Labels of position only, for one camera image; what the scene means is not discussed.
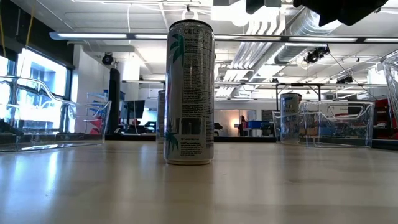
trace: palm leaf graphic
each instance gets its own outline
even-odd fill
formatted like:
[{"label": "palm leaf graphic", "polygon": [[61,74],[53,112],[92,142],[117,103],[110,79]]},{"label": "palm leaf graphic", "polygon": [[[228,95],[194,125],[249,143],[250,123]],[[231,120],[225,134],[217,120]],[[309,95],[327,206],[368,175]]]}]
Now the palm leaf graphic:
[{"label": "palm leaf graphic", "polygon": [[179,34],[174,34],[172,37],[176,39],[170,46],[170,51],[175,49],[173,54],[173,63],[181,56],[182,63],[184,63],[184,38]]},{"label": "palm leaf graphic", "polygon": [[170,147],[172,148],[172,151],[174,151],[174,147],[177,147],[177,150],[179,150],[178,147],[178,140],[174,136],[176,133],[172,133],[171,131],[167,130],[164,134],[166,143],[167,143],[167,155],[170,154]]}]

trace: ceiling light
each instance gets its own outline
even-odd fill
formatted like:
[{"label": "ceiling light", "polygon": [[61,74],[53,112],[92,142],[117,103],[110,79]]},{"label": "ceiling light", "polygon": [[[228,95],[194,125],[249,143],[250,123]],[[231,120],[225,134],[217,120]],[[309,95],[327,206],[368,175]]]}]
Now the ceiling light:
[{"label": "ceiling light", "polygon": [[231,98],[230,100],[254,100],[254,99],[250,99],[250,98],[248,98],[248,99],[242,99],[242,98]]},{"label": "ceiling light", "polygon": [[139,80],[123,80],[123,83],[152,83],[152,84],[156,84],[156,83],[162,83],[162,81],[139,81]]},{"label": "ceiling light", "polygon": [[[128,1],[128,0],[72,0],[73,2],[90,2],[90,3],[102,3],[102,4],[142,4],[142,5],[158,5],[160,2],[164,4],[186,4],[186,1],[162,1],[162,0],[148,0],[148,1]],[[190,1],[190,5],[192,6],[200,6],[200,2]]]},{"label": "ceiling light", "polygon": [[215,85],[240,85],[241,82],[214,82]]},{"label": "ceiling light", "polygon": [[366,40],[364,42],[365,43],[367,43],[367,42],[380,42],[380,43],[398,42],[398,38],[366,38]]},{"label": "ceiling light", "polygon": [[135,34],[136,39],[167,40],[167,34]]},{"label": "ceiling light", "polygon": [[61,38],[69,38],[69,39],[126,39],[126,34],[58,34]]},{"label": "ceiling light", "polygon": [[280,37],[273,37],[268,35],[215,35],[215,40],[278,42],[280,41]]},{"label": "ceiling light", "polygon": [[300,42],[300,41],[309,41],[309,42],[356,42],[357,38],[355,37],[290,37],[290,41]]},{"label": "ceiling light", "polygon": [[187,18],[185,17],[185,15],[186,15],[188,12],[192,12],[192,13],[193,13],[193,17],[190,18],[190,19],[194,19],[194,20],[198,20],[198,19],[199,19],[198,12],[196,12],[196,10],[189,10],[189,11],[188,11],[188,10],[184,10],[184,11],[182,12],[182,15],[181,15],[181,20],[187,19]]},{"label": "ceiling light", "polygon": [[286,43],[288,47],[327,47],[327,44],[311,44],[311,43]]}]

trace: yellow cable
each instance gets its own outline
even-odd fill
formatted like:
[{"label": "yellow cable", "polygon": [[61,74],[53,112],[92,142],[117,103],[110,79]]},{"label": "yellow cable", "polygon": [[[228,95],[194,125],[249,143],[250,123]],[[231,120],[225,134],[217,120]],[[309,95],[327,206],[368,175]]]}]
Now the yellow cable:
[{"label": "yellow cable", "polygon": [[36,7],[36,0],[34,0],[33,7],[32,7],[32,12],[31,12],[31,14],[30,14],[30,23],[29,23],[29,29],[28,29],[28,31],[27,31],[26,47],[29,45],[30,31],[32,30],[32,24],[33,24],[33,18],[34,18],[34,13],[35,13],[35,7]]},{"label": "yellow cable", "polygon": [[2,29],[2,19],[1,19],[1,14],[0,14],[0,30],[1,30],[1,44],[2,44],[2,52],[4,54],[4,57],[7,58],[6,54],[6,43],[4,40],[4,31]]}]

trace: aluminum can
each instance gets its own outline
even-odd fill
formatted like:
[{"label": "aluminum can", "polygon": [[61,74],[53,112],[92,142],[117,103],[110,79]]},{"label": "aluminum can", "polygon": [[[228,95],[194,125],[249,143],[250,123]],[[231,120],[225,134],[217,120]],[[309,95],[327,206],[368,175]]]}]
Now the aluminum can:
[{"label": "aluminum can", "polygon": [[167,36],[164,158],[200,165],[213,158],[214,53],[211,26],[183,20]]},{"label": "aluminum can", "polygon": [[300,141],[300,95],[285,93],[280,96],[280,141],[298,144]]},{"label": "aluminum can", "polygon": [[156,143],[157,150],[163,151],[164,141],[164,111],[165,111],[165,91],[160,90],[157,94],[157,120],[156,120]]}]

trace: clear plastic bin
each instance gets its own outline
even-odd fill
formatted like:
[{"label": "clear plastic bin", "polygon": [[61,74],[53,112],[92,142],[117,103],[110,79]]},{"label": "clear plastic bin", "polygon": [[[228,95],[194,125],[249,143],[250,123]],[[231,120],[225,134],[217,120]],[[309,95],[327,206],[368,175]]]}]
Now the clear plastic bin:
[{"label": "clear plastic bin", "polygon": [[398,114],[398,50],[381,59],[387,81],[388,99],[394,114]]},{"label": "clear plastic bin", "polygon": [[371,147],[374,103],[308,101],[300,110],[300,145]]},{"label": "clear plastic bin", "polygon": [[0,152],[102,144],[110,105],[60,100],[41,81],[0,77]]},{"label": "clear plastic bin", "polygon": [[274,132],[277,142],[280,142],[280,112],[272,112],[272,120],[274,121]]}]

